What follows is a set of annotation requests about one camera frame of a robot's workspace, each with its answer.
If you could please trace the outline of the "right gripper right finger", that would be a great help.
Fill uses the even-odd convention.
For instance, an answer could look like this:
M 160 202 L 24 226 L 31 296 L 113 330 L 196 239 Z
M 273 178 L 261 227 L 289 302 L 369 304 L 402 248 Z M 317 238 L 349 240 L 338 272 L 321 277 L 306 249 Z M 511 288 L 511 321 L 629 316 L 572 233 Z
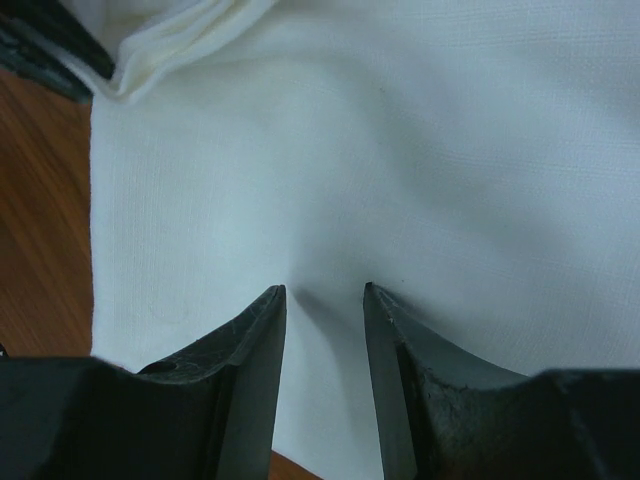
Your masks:
M 368 283 L 364 326 L 388 479 L 635 479 L 639 373 L 531 377 L 444 339 Z

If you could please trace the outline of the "white cloth napkin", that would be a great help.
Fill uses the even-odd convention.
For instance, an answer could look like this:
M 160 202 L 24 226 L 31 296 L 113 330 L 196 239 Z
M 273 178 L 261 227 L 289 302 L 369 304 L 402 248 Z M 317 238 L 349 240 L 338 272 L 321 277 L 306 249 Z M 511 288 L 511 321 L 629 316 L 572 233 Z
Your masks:
M 382 475 L 379 284 L 508 369 L 639 363 L 635 1 L 94 1 L 95 356 L 288 290 L 275 449 Z

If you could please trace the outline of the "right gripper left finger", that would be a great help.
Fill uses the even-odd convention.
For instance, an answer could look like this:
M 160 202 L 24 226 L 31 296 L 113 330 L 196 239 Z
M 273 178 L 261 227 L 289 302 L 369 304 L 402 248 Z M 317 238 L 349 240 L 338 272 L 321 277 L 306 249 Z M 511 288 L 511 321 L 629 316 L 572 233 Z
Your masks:
M 5 479 L 264 479 L 286 290 L 137 373 L 96 358 L 1 363 Z

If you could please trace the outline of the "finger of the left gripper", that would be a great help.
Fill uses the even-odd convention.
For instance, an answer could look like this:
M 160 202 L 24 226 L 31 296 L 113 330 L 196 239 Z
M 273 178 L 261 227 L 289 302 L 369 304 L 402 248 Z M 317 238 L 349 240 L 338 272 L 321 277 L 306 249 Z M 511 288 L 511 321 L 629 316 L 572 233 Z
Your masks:
M 1 68 L 76 103 L 93 97 L 64 65 L 68 54 L 109 80 L 115 64 L 107 51 L 59 1 L 1 3 Z

